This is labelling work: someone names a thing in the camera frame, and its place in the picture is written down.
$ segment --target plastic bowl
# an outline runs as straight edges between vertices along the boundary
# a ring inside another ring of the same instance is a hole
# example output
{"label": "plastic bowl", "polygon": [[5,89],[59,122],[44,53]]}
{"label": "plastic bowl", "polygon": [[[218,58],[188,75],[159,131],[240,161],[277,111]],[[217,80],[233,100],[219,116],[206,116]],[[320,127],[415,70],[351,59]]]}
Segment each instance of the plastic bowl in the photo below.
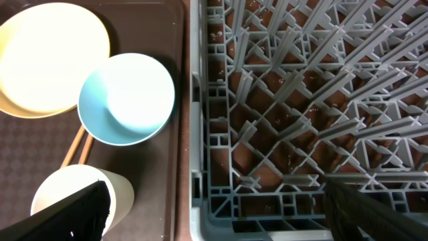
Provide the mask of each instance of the plastic bowl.
{"label": "plastic bowl", "polygon": [[103,23],[69,3],[47,3],[0,27],[0,110],[41,118],[77,104],[80,88],[110,56]]}
{"label": "plastic bowl", "polygon": [[52,173],[35,193],[30,214],[36,214],[96,181],[105,181],[110,194],[110,214],[102,232],[104,235],[131,210],[134,189],[125,177],[103,169],[70,165]]}
{"label": "plastic bowl", "polygon": [[173,110],[175,89],[168,70],[143,54],[120,54],[85,81],[78,113],[85,129],[109,145],[133,145],[155,136]]}

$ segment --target plastic dish rack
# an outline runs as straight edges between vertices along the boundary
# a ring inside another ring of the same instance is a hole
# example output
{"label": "plastic dish rack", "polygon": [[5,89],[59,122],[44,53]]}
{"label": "plastic dish rack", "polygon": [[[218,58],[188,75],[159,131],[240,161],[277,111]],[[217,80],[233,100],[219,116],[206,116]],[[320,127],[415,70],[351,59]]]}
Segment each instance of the plastic dish rack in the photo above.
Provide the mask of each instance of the plastic dish rack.
{"label": "plastic dish rack", "polygon": [[427,6],[192,0],[193,240],[331,240],[327,177],[426,222]]}

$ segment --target white cup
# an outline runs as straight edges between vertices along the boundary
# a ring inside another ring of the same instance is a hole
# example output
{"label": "white cup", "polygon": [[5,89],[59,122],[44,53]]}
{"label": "white cup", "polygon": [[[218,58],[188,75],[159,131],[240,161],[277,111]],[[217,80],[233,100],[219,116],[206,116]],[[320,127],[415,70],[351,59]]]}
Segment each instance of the white cup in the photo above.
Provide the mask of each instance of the white cup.
{"label": "white cup", "polygon": [[125,177],[89,165],[70,165],[52,173],[35,193],[31,215],[96,181],[105,181],[110,194],[110,214],[102,232],[105,235],[131,210],[134,190]]}

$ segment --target wooden chopstick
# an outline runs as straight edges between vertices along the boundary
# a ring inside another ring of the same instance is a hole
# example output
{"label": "wooden chopstick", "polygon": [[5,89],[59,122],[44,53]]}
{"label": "wooden chopstick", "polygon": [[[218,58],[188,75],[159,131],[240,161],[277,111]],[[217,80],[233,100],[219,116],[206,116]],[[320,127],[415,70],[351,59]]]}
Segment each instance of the wooden chopstick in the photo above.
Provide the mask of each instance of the wooden chopstick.
{"label": "wooden chopstick", "polygon": [[[67,155],[64,158],[64,161],[62,162],[60,168],[67,167],[73,161],[73,157],[76,154],[76,151],[78,150],[84,135],[85,135],[85,128],[82,125],[80,126],[79,131],[76,134],[76,137],[74,137],[73,143],[68,149]],[[86,137],[85,145],[82,150],[82,154],[80,155],[79,164],[86,164],[93,142],[94,142],[94,137],[88,133],[88,136]]]}

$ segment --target chopstick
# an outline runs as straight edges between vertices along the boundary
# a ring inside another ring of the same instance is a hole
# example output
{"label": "chopstick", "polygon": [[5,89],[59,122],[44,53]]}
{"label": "chopstick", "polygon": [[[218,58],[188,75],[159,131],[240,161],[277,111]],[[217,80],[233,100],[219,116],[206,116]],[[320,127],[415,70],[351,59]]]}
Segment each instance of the chopstick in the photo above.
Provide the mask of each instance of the chopstick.
{"label": "chopstick", "polygon": [[[84,134],[85,134],[85,128],[83,127],[83,125],[81,125],[79,128],[79,131],[76,134],[76,137],[74,137],[72,145],[68,149],[67,155],[64,158],[64,161],[62,162],[60,168],[67,167],[68,165],[70,165],[74,155],[76,154],[76,151],[79,148],[80,143],[82,142]],[[88,136],[86,137],[85,145],[83,147],[82,154],[80,155],[79,164],[86,164],[93,142],[94,142],[94,137],[88,133]]]}

